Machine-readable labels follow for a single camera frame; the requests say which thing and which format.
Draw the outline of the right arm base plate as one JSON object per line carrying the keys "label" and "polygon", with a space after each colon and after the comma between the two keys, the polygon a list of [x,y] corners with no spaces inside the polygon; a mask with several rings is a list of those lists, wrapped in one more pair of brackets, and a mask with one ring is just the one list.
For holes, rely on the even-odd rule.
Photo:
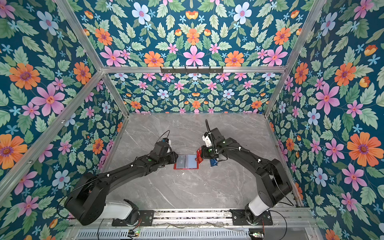
{"label": "right arm base plate", "polygon": [[272,226],[273,219],[270,212],[264,212],[260,216],[255,216],[250,210],[231,209],[234,226]]}

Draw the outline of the red credit card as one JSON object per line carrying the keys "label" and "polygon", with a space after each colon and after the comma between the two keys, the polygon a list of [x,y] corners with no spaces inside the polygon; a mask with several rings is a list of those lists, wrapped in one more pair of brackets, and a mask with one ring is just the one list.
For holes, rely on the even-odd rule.
{"label": "red credit card", "polygon": [[196,162],[198,163],[198,165],[203,161],[203,157],[202,157],[202,148],[199,148],[197,150],[197,157],[196,157]]}

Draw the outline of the red leather card holder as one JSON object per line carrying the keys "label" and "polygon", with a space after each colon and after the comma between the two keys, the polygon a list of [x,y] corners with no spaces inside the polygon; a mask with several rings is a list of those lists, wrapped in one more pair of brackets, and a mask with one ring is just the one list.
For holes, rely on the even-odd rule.
{"label": "red leather card holder", "polygon": [[197,155],[179,155],[174,170],[198,170],[201,162]]}

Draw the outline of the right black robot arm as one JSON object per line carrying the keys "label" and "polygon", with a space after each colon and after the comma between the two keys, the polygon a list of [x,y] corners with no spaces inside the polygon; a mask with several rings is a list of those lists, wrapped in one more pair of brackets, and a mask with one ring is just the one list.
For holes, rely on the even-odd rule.
{"label": "right black robot arm", "polygon": [[256,178],[256,197],[245,207],[247,221],[255,224],[293,190],[289,177],[279,160],[262,158],[236,140],[226,139],[219,129],[211,129],[208,120],[205,123],[207,132],[203,136],[202,158],[219,162],[233,160]]}

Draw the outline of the blue card tray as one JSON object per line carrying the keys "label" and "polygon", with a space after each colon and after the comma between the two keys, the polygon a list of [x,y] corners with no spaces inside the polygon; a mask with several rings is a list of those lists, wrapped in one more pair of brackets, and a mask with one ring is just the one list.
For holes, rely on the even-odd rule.
{"label": "blue card tray", "polygon": [[215,167],[218,165],[218,160],[215,158],[210,159],[210,165],[211,167]]}

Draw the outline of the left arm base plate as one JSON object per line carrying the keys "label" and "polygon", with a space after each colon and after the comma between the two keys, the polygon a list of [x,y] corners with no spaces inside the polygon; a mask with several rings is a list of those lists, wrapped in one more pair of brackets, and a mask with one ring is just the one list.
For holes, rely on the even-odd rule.
{"label": "left arm base plate", "polygon": [[154,220],[153,210],[134,210],[125,220],[113,219],[113,227],[149,227]]}

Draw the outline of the black hook rack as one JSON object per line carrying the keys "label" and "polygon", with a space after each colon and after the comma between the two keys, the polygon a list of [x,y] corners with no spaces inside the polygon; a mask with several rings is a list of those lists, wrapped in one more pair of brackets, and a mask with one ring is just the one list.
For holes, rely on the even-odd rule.
{"label": "black hook rack", "polygon": [[162,74],[221,74],[222,67],[160,67]]}

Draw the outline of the aluminium mounting rail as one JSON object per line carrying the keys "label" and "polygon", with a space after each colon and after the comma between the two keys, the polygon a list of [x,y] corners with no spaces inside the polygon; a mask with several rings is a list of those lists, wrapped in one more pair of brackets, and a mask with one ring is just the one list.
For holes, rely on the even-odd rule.
{"label": "aluminium mounting rail", "polygon": [[309,208],[272,208],[249,223],[245,211],[240,209],[155,209],[141,211],[139,220],[129,226],[122,220],[97,220],[82,226],[72,221],[68,230],[81,229],[149,229],[149,228],[224,228],[224,229],[261,229],[261,228],[315,228],[317,221]]}

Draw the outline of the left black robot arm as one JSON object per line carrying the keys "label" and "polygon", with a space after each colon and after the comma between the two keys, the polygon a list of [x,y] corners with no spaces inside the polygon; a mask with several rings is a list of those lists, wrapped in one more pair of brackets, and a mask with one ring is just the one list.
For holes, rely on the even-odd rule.
{"label": "left black robot arm", "polygon": [[83,226],[99,219],[118,219],[129,226],[139,221],[138,207],[130,200],[107,202],[107,196],[128,182],[145,177],[166,165],[176,162],[168,138],[155,143],[150,153],[135,158],[132,163],[101,174],[84,174],[64,203],[64,207]]}

